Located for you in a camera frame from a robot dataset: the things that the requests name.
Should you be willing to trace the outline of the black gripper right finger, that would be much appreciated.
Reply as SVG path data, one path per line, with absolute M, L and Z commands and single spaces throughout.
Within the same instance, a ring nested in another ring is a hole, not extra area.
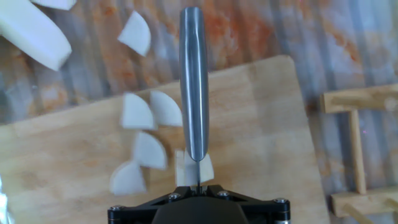
M 200 195 L 234 202 L 249 223 L 291 223 L 290 201 L 286 198 L 259 200 L 226 190 L 220 185 L 201 186 Z

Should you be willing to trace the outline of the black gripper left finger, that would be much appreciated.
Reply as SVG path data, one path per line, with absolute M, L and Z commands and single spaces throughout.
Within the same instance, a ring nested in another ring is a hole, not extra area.
M 177 187 L 172 193 L 135 207 L 114 205 L 108 209 L 108 224 L 152 223 L 158 209 L 172 202 L 198 196 L 197 187 Z

